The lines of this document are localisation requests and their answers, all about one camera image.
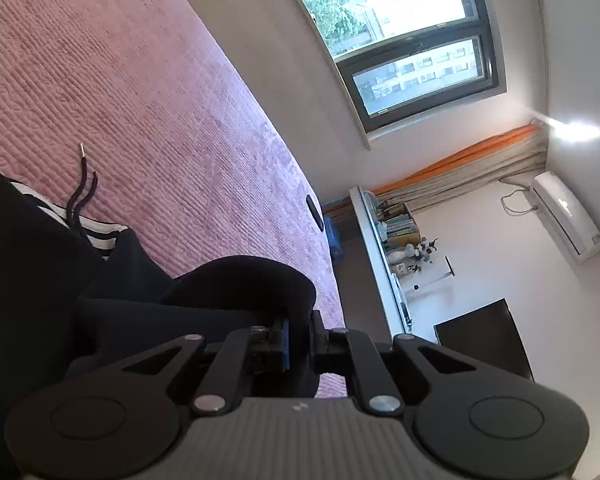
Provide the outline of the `navy hoodie with white stripes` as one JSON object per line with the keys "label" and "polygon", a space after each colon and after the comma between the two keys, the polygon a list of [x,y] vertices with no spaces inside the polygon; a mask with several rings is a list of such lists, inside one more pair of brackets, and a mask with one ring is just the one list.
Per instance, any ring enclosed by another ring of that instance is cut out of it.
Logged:
{"label": "navy hoodie with white stripes", "polygon": [[187,334],[284,326],[286,365],[260,394],[313,396],[313,283],[292,266],[229,256],[171,278],[134,231],[82,214],[97,188],[83,171],[65,206],[0,174],[0,479],[20,475],[4,440],[12,406],[38,389]]}

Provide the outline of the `blue plastic stool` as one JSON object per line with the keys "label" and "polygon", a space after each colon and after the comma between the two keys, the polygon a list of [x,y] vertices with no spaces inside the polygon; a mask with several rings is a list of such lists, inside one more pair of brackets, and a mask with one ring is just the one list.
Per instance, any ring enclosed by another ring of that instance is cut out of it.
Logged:
{"label": "blue plastic stool", "polygon": [[325,233],[328,241],[329,255],[332,262],[337,264],[343,260],[343,248],[339,231],[331,218],[324,217]]}

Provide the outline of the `white vase with flowers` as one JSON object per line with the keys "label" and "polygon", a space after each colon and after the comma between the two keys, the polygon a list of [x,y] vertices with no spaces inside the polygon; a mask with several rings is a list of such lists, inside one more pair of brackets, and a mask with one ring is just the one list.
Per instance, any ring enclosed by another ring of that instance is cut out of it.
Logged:
{"label": "white vase with flowers", "polygon": [[422,272],[425,263],[432,263],[432,255],[438,250],[438,240],[423,237],[417,244],[407,244],[393,249],[387,254],[387,262],[392,273],[399,278]]}

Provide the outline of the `row of books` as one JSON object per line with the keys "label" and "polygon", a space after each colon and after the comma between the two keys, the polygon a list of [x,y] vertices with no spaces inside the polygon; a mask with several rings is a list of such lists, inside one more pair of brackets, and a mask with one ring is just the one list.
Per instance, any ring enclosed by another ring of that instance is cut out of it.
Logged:
{"label": "row of books", "polygon": [[420,242],[422,236],[407,203],[389,204],[384,200],[376,208],[375,216],[376,229],[385,248],[400,248]]}

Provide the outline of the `black monitor screen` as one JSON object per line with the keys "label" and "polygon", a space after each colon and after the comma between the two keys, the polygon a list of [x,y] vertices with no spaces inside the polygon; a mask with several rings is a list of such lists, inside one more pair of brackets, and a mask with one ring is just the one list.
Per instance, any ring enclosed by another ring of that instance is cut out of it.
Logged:
{"label": "black monitor screen", "polygon": [[434,326],[440,346],[533,380],[532,368],[505,299]]}

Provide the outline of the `white air conditioner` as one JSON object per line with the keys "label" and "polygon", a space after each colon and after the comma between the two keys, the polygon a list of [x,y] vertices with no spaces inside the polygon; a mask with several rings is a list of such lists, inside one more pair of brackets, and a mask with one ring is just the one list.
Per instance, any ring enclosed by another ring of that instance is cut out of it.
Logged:
{"label": "white air conditioner", "polygon": [[535,176],[531,194],[553,221],[572,258],[584,263],[600,251],[600,230],[571,192],[551,171]]}

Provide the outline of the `beige and orange curtain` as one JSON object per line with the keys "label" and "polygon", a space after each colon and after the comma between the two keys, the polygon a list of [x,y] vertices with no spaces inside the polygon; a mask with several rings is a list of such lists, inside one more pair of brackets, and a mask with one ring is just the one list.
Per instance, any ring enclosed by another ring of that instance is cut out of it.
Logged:
{"label": "beige and orange curtain", "polygon": [[545,168],[548,133],[526,125],[491,136],[410,176],[375,188],[382,203],[406,203],[424,210],[462,196],[503,178]]}

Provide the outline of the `dark framed window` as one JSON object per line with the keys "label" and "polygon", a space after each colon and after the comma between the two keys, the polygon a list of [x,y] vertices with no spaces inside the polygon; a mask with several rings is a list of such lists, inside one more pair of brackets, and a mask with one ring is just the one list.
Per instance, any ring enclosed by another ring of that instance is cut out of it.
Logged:
{"label": "dark framed window", "polygon": [[486,0],[300,0],[366,134],[501,93]]}

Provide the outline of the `pink quilted bedspread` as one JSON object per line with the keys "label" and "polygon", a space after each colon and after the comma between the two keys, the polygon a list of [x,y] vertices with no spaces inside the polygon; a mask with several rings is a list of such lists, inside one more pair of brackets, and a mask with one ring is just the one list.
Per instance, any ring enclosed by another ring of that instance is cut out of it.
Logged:
{"label": "pink quilted bedspread", "polygon": [[186,0],[0,0],[0,174],[135,232],[171,278],[229,256],[292,266],[343,312],[294,155]]}

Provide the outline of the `white wall shelf desk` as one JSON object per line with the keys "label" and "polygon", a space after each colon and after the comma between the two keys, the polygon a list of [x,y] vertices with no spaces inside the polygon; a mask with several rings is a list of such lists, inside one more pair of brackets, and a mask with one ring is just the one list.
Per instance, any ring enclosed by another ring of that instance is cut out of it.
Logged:
{"label": "white wall shelf desk", "polygon": [[385,319],[390,338],[412,332],[412,317],[399,279],[390,270],[378,231],[373,201],[370,192],[359,186],[350,188],[349,198],[356,222],[360,229],[370,272],[373,274],[378,292],[382,316]]}

